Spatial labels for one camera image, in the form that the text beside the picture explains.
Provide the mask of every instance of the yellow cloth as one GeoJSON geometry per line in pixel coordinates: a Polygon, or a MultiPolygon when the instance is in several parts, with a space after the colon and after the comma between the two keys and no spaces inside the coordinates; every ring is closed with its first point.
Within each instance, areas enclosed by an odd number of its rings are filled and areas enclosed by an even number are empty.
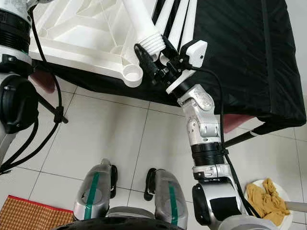
{"type": "Polygon", "coordinates": [[[283,218],[290,214],[284,200],[276,191],[273,181],[268,178],[262,183],[265,190],[254,185],[247,185],[248,201],[255,208],[261,218],[271,220],[276,226],[280,226],[283,218]]]}

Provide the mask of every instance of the green stripe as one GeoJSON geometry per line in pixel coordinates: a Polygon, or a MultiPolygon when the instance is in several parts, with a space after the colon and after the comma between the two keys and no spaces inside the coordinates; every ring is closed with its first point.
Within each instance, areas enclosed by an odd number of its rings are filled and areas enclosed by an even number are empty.
{"type": "Polygon", "coordinates": [[[168,188],[169,188],[169,196],[171,198],[172,224],[177,225],[178,224],[178,210],[177,210],[175,189],[171,185],[170,182],[168,182],[168,188]]]}
{"type": "Polygon", "coordinates": [[[90,188],[90,193],[88,195],[87,202],[86,202],[86,205],[85,205],[84,219],[91,219],[91,217],[92,217],[92,206],[93,206],[93,202],[94,202],[94,199],[95,199],[98,180],[99,180],[99,173],[95,172],[94,177],[93,177],[93,181],[92,181],[92,185],[91,185],[91,188],[90,188]]]}

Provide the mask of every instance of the bamboo mat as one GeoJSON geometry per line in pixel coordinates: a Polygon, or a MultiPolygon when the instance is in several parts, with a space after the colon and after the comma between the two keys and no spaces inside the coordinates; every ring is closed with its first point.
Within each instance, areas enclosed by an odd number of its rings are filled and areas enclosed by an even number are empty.
{"type": "Polygon", "coordinates": [[[72,211],[9,195],[0,212],[0,230],[50,230],[72,220],[72,211]]]}

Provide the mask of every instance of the tiled floor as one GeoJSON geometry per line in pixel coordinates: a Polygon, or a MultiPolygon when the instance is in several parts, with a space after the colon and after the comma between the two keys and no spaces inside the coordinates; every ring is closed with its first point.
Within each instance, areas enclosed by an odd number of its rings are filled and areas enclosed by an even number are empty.
{"type": "MultiPolygon", "coordinates": [[[[62,80],[61,87],[69,123],[61,124],[56,135],[33,159],[0,176],[0,207],[11,194],[72,209],[88,170],[102,158],[108,158],[119,172],[119,189],[111,200],[112,207],[129,205],[154,212],[154,203],[142,198],[145,177],[151,167],[164,168],[175,174],[183,188],[189,208],[188,229],[208,229],[198,225],[193,215],[191,188],[196,182],[192,177],[191,151],[180,108],[89,92],[62,80]]],[[[56,105],[55,93],[44,93],[44,97],[56,105]]],[[[53,126],[53,116],[41,106],[39,111],[38,135],[25,154],[53,126]]],[[[258,124],[257,120],[251,120],[226,138],[258,124]]],[[[6,159],[30,132],[28,129],[18,134],[6,159]]],[[[307,126],[256,137],[229,151],[243,187],[270,177],[288,192],[291,200],[307,201],[307,126]]],[[[303,213],[295,213],[291,230],[307,230],[303,213]]]]}

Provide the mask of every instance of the black fabric cover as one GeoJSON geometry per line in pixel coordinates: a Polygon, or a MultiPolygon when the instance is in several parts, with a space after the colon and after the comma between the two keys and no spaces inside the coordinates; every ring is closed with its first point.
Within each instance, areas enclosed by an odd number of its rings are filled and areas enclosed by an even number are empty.
{"type": "MultiPolygon", "coordinates": [[[[158,0],[155,21],[165,0],[158,0]]],[[[175,0],[168,35],[180,1],[175,0]]],[[[195,39],[208,42],[204,67],[219,75],[226,113],[257,116],[266,122],[259,134],[306,122],[295,43],[285,0],[198,0],[195,39]]],[[[96,92],[177,105],[161,86],[143,77],[137,88],[121,80],[52,65],[63,79],[96,92]]],[[[219,113],[215,79],[197,72],[189,80],[200,83],[213,97],[219,113]]]]}

